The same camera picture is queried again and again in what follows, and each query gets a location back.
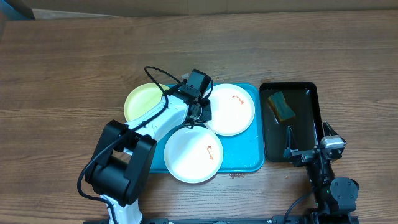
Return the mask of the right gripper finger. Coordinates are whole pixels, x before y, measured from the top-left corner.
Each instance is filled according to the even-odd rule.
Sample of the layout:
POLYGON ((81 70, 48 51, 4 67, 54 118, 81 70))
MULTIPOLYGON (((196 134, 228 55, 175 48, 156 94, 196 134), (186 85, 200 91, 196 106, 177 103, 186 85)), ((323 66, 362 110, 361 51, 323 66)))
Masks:
POLYGON ((285 141, 285 150, 288 151, 298 151, 299 147, 297 145, 297 142, 294 138, 294 134, 292 131, 291 126, 287 126, 286 130, 286 141, 285 141))
POLYGON ((327 121, 323 123, 324 137, 337 136, 338 133, 329 125, 327 121))

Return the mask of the green yellow sponge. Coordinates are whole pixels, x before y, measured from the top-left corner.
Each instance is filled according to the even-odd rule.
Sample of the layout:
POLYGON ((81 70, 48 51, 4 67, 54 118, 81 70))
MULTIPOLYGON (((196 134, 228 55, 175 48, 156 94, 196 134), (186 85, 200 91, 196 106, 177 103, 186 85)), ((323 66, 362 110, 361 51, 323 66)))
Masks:
POLYGON ((284 94, 281 91, 269 96, 267 99, 267 104, 274 112, 274 116, 278 123, 295 118, 294 111, 287 104, 284 94))

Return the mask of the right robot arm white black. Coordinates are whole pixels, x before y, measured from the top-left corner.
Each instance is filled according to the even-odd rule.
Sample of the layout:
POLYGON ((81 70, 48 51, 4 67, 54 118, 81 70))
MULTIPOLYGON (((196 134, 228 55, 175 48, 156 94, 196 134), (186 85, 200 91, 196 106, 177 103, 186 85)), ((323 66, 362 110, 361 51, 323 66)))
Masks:
POLYGON ((313 149, 300 151, 295 147, 292 128, 287 127, 284 157, 294 167, 305 167, 312 189, 297 199, 286 211, 282 223, 358 223, 351 216, 356 210, 359 184, 348 177, 336 177, 331 163, 342 158, 346 141, 327 123, 324 136, 313 149), (293 208, 313 195, 315 208, 306 209, 302 216, 292 216, 293 208))

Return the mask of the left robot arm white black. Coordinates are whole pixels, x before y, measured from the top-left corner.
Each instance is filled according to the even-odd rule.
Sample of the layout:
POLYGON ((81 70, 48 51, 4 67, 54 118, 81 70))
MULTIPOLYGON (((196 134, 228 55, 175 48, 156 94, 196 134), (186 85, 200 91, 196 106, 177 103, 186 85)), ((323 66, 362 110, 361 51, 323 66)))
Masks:
POLYGON ((207 98, 163 96, 144 116, 122 124, 110 121, 103 129, 89 163, 77 183, 79 194, 106 204, 106 223, 141 223, 138 208, 158 141, 173 128, 211 120, 207 98))

